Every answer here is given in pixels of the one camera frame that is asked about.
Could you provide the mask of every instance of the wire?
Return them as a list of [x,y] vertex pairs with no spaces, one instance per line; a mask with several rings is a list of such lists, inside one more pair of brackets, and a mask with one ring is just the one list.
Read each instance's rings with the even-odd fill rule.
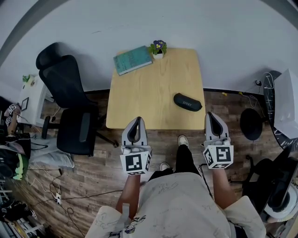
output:
[[58,108],[58,110],[55,112],[54,116],[56,116],[57,112],[60,110],[61,107]]
[[74,210],[73,210],[71,207],[68,207],[67,210],[66,210],[61,204],[59,204],[59,206],[62,207],[64,211],[66,211],[66,213],[68,214],[69,219],[70,219],[70,220],[72,221],[72,223],[76,226],[76,228],[79,230],[79,232],[82,234],[82,236],[83,236],[83,238],[84,238],[85,235],[83,234],[83,232],[80,230],[80,228],[76,225],[76,223],[75,223],[75,222],[72,220],[72,218],[70,217],[70,215],[73,215]]
[[[100,194],[96,194],[96,195],[91,195],[91,196],[86,196],[86,197],[74,197],[74,198],[64,198],[64,199],[61,199],[61,200],[68,200],[68,199],[83,199],[83,198],[91,198],[91,197],[97,197],[97,196],[100,196],[100,195],[104,195],[104,194],[108,194],[108,193],[113,193],[113,192],[122,192],[123,190],[115,190],[115,191],[110,191],[110,192],[105,192],[105,193],[100,193]],[[45,203],[45,202],[48,202],[48,201],[55,201],[55,199],[48,199],[48,200],[45,200],[45,201],[41,201],[35,205],[33,205],[32,207],[35,207],[41,203]],[[61,204],[58,204],[60,207],[62,207],[62,209],[68,214],[68,217],[69,219],[71,220],[71,222],[75,225],[75,227],[78,229],[78,231],[82,234],[83,237],[85,237],[85,235],[83,234],[83,232],[80,230],[80,228],[76,225],[76,223],[72,220],[71,216],[70,215],[73,215],[74,214],[74,210],[71,208],[71,207],[68,207],[67,209],[65,209]]]
[[13,113],[17,114],[20,118],[23,118],[30,126],[34,127],[39,132],[39,134],[41,135],[40,130],[36,126],[34,126],[30,122],[28,122],[28,120],[26,118],[22,117],[19,113],[16,113],[16,112],[13,112]]
[[59,169],[28,169],[28,170],[44,170],[44,171],[50,171],[50,170],[59,170]]
[[19,140],[26,140],[26,139],[32,139],[32,138],[36,138],[36,135],[34,135],[33,137],[30,137],[30,138],[20,138],[20,139],[14,140],[14,141],[7,141],[5,145],[7,145],[9,143],[13,143],[13,142],[19,141]]
[[[250,105],[251,105],[251,107],[252,107],[253,109],[255,109],[255,107],[256,107],[256,105],[257,105],[257,103],[258,103],[258,104],[259,104],[259,107],[260,107],[260,109],[261,109],[261,111],[262,111],[262,114],[263,114],[263,116],[265,117],[265,114],[264,114],[264,112],[263,112],[263,109],[262,109],[262,107],[261,107],[261,104],[260,104],[260,102],[258,101],[258,99],[257,99],[255,96],[253,96],[253,95],[246,96],[246,95],[244,95],[244,94],[242,94],[242,93],[239,93],[239,94],[242,95],[242,96],[244,96],[244,97],[247,97],[247,98],[249,99],[249,101],[250,101]],[[251,98],[254,99],[254,100],[256,101],[256,103],[255,103],[254,106],[251,104]]]
[[44,172],[46,172],[49,176],[51,176],[51,178],[53,178],[53,181],[56,179],[53,175],[51,175],[51,174],[49,174],[48,172],[47,172],[47,170],[44,170]]
[[49,191],[49,190],[45,190],[45,189],[43,188],[42,183],[41,183],[37,178],[34,178],[32,184],[30,185],[29,182],[28,182],[28,175],[27,175],[27,177],[26,177],[26,181],[27,181],[27,184],[29,185],[29,187],[31,187],[31,186],[34,184],[34,182],[37,181],[37,182],[39,182],[39,183],[41,184],[41,187],[42,187],[43,191],[45,191],[45,192],[51,192],[51,191]]
[[[51,174],[49,174],[47,171],[48,170],[46,170],[46,169],[28,169],[28,170],[43,170],[43,171],[45,171],[48,175],[50,175],[52,178],[53,178],[53,181],[50,183],[50,190],[45,190],[44,189],[44,187],[43,187],[43,185],[42,185],[42,183],[37,179],[37,178],[34,178],[34,180],[33,180],[33,182],[31,183],[31,185],[29,184],[29,181],[28,181],[28,175],[27,175],[27,179],[26,179],[26,181],[27,181],[27,184],[29,185],[29,187],[31,187],[33,184],[34,184],[34,182],[35,181],[37,181],[37,182],[39,182],[40,183],[40,185],[41,185],[41,187],[42,187],[42,189],[43,189],[43,191],[45,191],[45,192],[50,192],[50,193],[52,193],[52,191],[51,191],[51,184],[53,184],[53,182],[54,182],[54,180],[55,179],[57,179],[57,178],[59,178],[60,176],[58,176],[58,177],[54,177],[54,176],[52,176]],[[56,188],[58,188],[59,189],[59,191],[57,191],[56,190],[56,192],[57,193],[60,193],[60,184],[58,184],[58,186],[55,186],[54,184],[53,184],[53,186],[54,186],[54,188],[55,188],[55,190],[56,190]]]
[[213,195],[212,195],[212,193],[211,193],[211,191],[210,191],[210,188],[209,188],[209,186],[208,186],[208,184],[207,184],[206,178],[205,178],[205,176],[204,176],[204,172],[203,172],[202,166],[207,166],[207,164],[201,164],[201,165],[199,165],[198,170],[199,170],[199,171],[201,172],[201,174],[202,174],[202,177],[203,177],[203,179],[204,179],[204,182],[205,182],[205,184],[206,184],[206,186],[207,186],[207,188],[208,188],[209,195],[211,196],[212,200],[214,200]]
[[123,191],[123,190],[115,190],[115,191],[111,191],[111,192],[104,192],[104,193],[100,193],[100,194],[96,194],[96,195],[91,195],[91,196],[86,196],[86,197],[62,198],[61,200],[91,198],[91,197],[97,197],[97,196],[104,195],[104,194],[108,194],[108,193],[122,192],[122,191]]
[[37,151],[37,150],[42,150],[42,149],[46,149],[48,148],[48,145],[41,145],[41,144],[37,144],[37,143],[34,143],[34,142],[31,142],[32,145],[39,145],[39,146],[43,146],[42,148],[39,148],[39,149],[32,149],[32,151]]
[[48,201],[54,201],[54,199],[48,199],[48,200],[45,200],[45,201],[41,201],[41,202],[39,202],[39,203],[34,204],[32,207],[35,207],[35,206],[37,206],[38,204],[45,203],[45,202],[48,202]]

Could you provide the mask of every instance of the potted plant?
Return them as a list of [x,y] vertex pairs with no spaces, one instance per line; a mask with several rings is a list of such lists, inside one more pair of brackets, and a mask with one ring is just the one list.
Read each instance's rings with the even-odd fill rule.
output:
[[30,86],[34,85],[34,76],[29,74],[28,76],[23,75],[23,82],[25,84],[30,84]]
[[155,40],[150,45],[149,51],[153,53],[154,59],[162,59],[167,52],[167,43],[163,40]]

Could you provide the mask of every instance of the white sneaker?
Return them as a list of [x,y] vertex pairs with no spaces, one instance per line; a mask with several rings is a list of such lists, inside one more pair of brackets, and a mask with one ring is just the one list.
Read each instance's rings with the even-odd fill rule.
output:
[[178,137],[178,145],[186,145],[188,147],[188,140],[185,136],[181,135]]
[[31,210],[31,212],[32,212],[32,217],[33,217],[35,220],[37,220],[37,216],[36,216],[35,212],[34,212],[33,210]]
[[167,162],[162,162],[160,164],[160,171],[164,171],[164,170],[169,169],[169,168],[170,168],[170,166]]

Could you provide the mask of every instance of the table top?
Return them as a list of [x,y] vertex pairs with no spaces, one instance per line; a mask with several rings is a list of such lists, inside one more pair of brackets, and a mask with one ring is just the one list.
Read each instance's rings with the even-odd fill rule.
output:
[[291,151],[295,151],[298,149],[298,138],[289,139],[274,127],[275,91],[274,91],[273,81],[276,78],[278,78],[281,75],[281,73],[275,70],[272,70],[269,73],[272,75],[273,78],[271,77],[270,74],[267,73],[265,75],[265,80],[264,80],[264,97],[266,102],[266,109],[268,112],[269,123],[278,144],[283,149],[285,149],[289,145],[292,145]]
[[[199,100],[202,109],[191,112],[178,107],[174,95]],[[167,50],[163,59],[119,76],[114,70],[108,99],[106,125],[125,128],[140,116],[146,129],[203,130],[205,100],[197,53],[192,49]]]
[[[20,92],[18,103],[22,105],[24,99],[28,99],[27,109],[21,112],[21,116],[26,118],[30,124],[35,125],[40,118],[43,101],[47,92],[47,87],[39,76],[34,77],[34,85],[31,85],[31,80],[24,83]],[[19,123],[28,124],[26,120],[18,117]]]

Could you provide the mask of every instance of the white flower pot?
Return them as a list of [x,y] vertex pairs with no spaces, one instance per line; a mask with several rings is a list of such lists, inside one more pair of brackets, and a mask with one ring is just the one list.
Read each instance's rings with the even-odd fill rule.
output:
[[33,82],[34,82],[34,76],[30,74],[30,78],[26,84],[29,84],[32,86]]
[[153,58],[156,59],[156,60],[157,60],[157,59],[158,59],[158,60],[159,60],[159,59],[162,59],[162,58],[163,58],[163,53],[161,53],[161,54],[157,54],[157,55],[153,54]]

